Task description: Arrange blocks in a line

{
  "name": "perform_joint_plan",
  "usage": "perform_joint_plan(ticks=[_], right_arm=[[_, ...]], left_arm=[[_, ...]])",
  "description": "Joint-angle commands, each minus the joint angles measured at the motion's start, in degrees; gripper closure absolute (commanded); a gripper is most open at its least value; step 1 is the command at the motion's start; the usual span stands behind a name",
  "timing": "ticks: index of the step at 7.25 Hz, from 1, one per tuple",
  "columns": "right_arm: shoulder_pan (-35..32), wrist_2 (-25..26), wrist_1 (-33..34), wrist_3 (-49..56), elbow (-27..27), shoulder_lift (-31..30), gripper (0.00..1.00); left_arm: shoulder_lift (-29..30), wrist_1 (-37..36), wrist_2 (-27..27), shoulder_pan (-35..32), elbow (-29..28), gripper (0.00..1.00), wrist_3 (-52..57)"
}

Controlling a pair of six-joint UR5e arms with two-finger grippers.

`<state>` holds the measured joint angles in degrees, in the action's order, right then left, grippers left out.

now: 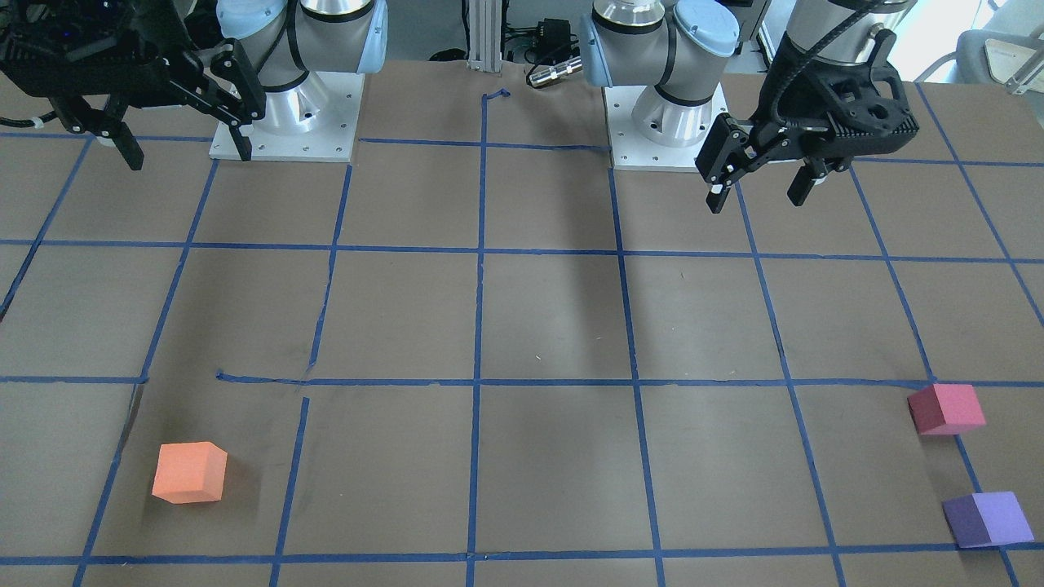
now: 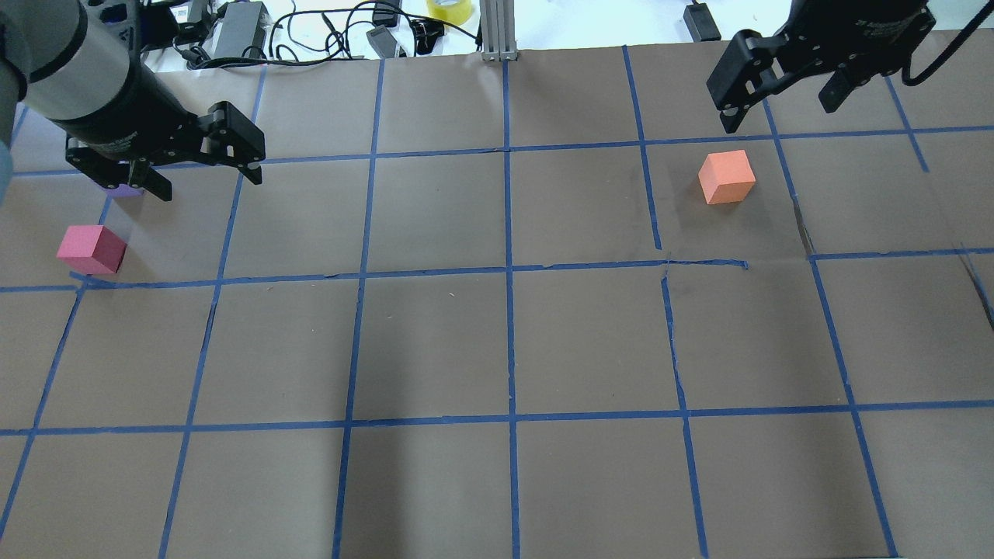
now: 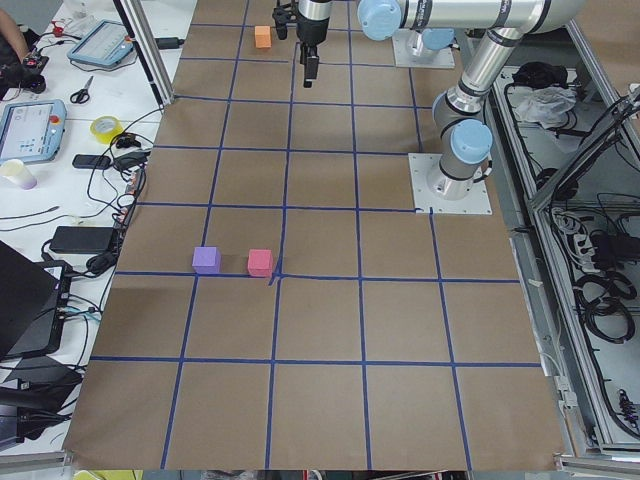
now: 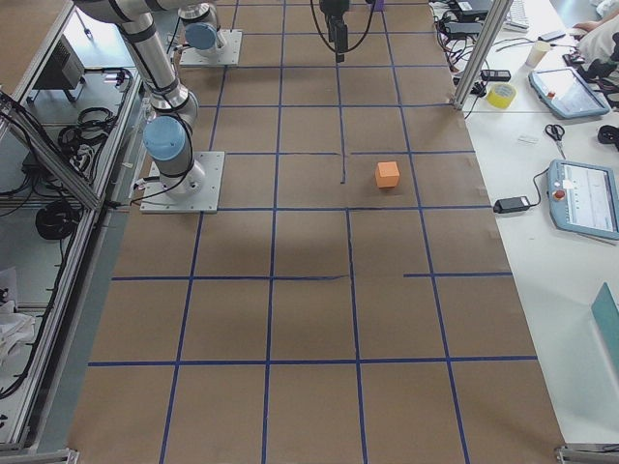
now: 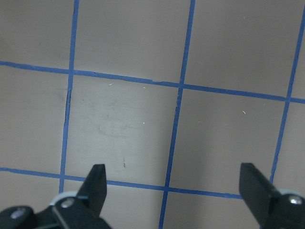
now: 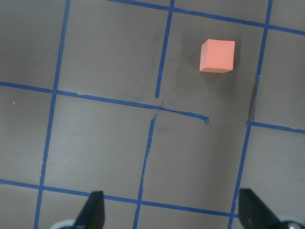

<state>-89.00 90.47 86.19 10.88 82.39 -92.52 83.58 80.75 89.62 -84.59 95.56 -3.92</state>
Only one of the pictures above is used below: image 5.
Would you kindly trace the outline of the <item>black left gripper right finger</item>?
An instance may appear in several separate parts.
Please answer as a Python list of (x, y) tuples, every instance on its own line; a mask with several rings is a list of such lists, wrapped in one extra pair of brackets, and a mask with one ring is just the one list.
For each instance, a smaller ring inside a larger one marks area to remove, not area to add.
[(277, 189), (252, 163), (242, 163), (239, 193), (262, 229), (303, 229), (305, 197)]

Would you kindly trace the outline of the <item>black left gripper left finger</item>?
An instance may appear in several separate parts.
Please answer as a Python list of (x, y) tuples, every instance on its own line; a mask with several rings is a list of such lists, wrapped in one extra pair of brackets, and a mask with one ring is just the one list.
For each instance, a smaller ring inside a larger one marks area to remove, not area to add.
[(63, 197), (52, 207), (62, 229), (105, 229), (100, 213), (107, 195), (104, 164), (94, 165), (75, 196)]

